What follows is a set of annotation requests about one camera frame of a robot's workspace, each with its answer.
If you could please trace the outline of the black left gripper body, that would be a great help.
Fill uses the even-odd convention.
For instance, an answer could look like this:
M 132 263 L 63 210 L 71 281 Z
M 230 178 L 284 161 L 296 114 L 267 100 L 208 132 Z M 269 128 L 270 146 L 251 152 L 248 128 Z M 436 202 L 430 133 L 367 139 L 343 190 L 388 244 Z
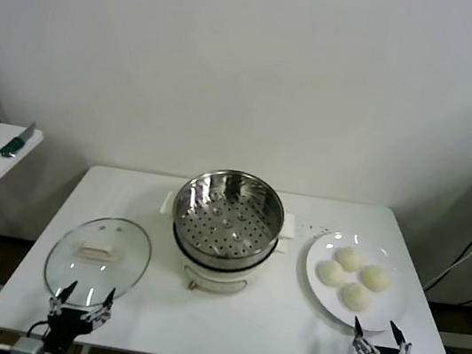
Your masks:
M 44 337 L 47 352 L 66 352 L 76 337 L 89 334 L 98 327 L 99 318 L 94 313 L 73 308 L 51 310 L 47 318 L 49 332 Z

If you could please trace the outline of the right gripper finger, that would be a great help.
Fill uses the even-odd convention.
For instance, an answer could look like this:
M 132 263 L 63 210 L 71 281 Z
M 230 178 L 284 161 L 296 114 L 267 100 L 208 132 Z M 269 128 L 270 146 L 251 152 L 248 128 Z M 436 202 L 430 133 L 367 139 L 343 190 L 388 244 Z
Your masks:
M 390 326 L 395 338 L 395 342 L 398 346 L 398 354 L 410 354 L 412 344 L 407 342 L 403 332 L 393 321 L 390 322 Z
M 353 347 L 358 354 L 379 354 L 379 351 L 373 346 L 364 335 L 364 330 L 358 319 L 355 319 Z

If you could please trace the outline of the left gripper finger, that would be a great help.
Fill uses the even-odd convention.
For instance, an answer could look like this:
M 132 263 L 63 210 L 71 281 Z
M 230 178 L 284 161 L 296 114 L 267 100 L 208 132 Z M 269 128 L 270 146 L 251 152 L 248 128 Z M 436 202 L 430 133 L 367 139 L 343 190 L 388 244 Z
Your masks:
M 94 326 L 103 326 L 110 318 L 115 295 L 115 288 L 111 289 L 106 300 L 96 310 L 88 311 L 83 314 L 80 319 L 82 322 L 89 323 Z
M 62 308 L 75 287 L 77 287 L 77 281 L 73 281 L 67 287 L 62 288 L 57 295 L 50 297 L 50 314 L 60 315 L 62 313 Z

